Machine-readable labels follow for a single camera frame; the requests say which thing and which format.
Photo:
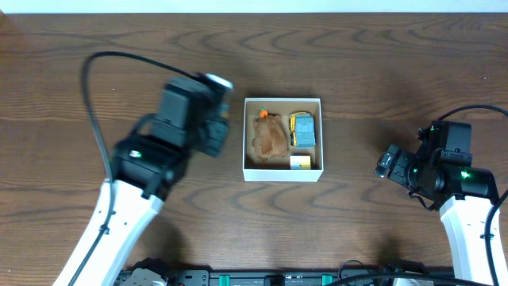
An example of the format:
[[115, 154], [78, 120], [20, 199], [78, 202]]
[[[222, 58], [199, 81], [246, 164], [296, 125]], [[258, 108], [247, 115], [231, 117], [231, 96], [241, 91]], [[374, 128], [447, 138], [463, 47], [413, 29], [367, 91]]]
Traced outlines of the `brown plush bear toy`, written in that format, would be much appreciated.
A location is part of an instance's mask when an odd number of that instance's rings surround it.
[[285, 157], [289, 153], [289, 143], [279, 114], [270, 114], [261, 108], [259, 118], [253, 123], [254, 138], [252, 147], [256, 157], [268, 160]]

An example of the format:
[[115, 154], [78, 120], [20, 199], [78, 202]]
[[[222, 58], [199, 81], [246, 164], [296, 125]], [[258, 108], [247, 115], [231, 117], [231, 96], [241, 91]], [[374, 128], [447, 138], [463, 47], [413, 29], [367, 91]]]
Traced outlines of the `colourful two-by-two puzzle cube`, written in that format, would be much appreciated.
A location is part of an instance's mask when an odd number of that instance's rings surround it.
[[292, 155], [290, 156], [291, 170], [311, 170], [311, 157], [307, 155]]

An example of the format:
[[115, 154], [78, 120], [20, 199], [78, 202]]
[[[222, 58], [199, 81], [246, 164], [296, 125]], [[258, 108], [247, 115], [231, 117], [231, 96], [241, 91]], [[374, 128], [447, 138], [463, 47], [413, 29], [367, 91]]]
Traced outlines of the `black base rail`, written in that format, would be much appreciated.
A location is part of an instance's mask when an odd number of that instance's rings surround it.
[[446, 267], [427, 267], [420, 262], [395, 260], [384, 266], [365, 265], [348, 260], [338, 269], [249, 269], [213, 270], [208, 266], [168, 265], [155, 258], [146, 258], [119, 272], [114, 286], [291, 286], [328, 285], [357, 275], [406, 272], [453, 279], [454, 272]]

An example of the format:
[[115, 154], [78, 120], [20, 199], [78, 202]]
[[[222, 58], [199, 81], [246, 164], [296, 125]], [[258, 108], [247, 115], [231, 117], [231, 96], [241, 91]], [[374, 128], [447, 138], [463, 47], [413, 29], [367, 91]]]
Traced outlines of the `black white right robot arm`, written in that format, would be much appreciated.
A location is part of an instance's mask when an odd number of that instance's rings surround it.
[[501, 197], [492, 172], [471, 165], [471, 126], [434, 121], [419, 130], [418, 139], [415, 153], [389, 145], [375, 174], [405, 187], [420, 202], [429, 200], [427, 210], [439, 212], [457, 279], [505, 285]]

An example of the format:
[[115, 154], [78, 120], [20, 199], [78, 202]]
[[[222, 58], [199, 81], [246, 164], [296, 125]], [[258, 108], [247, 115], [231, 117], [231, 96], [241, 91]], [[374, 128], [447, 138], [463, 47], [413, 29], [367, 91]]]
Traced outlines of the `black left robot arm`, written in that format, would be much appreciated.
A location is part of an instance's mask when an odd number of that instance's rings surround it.
[[192, 153], [220, 153], [232, 92], [229, 81], [211, 74], [174, 77], [165, 84], [158, 111], [145, 115], [114, 146], [113, 178], [103, 182], [57, 285], [114, 283], [171, 187], [184, 177]]

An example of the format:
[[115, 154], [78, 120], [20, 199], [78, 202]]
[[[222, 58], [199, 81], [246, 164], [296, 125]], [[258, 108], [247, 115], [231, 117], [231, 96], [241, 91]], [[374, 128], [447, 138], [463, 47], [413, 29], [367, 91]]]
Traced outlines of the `white cardboard box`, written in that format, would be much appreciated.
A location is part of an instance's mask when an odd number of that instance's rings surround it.
[[[286, 157], [268, 160], [259, 159], [254, 153], [254, 121], [259, 118], [262, 109], [269, 114], [281, 116], [284, 132], [289, 131], [289, 115], [306, 111], [313, 115], [316, 145], [310, 149], [289, 148]], [[306, 98], [247, 98], [244, 101], [243, 126], [243, 174], [246, 181], [279, 181], [279, 182], [316, 182], [324, 171], [324, 151], [322, 140], [322, 112], [320, 99]], [[291, 156], [309, 156], [310, 169], [293, 169]]]

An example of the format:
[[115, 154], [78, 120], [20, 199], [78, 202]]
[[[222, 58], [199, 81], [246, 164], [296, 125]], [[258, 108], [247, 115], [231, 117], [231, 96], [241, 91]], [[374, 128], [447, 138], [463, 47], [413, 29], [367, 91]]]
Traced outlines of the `yellow grey toy truck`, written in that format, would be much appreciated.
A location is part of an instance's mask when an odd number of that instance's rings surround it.
[[316, 145], [314, 117], [309, 112], [295, 112], [289, 117], [290, 143], [297, 149], [310, 149]]

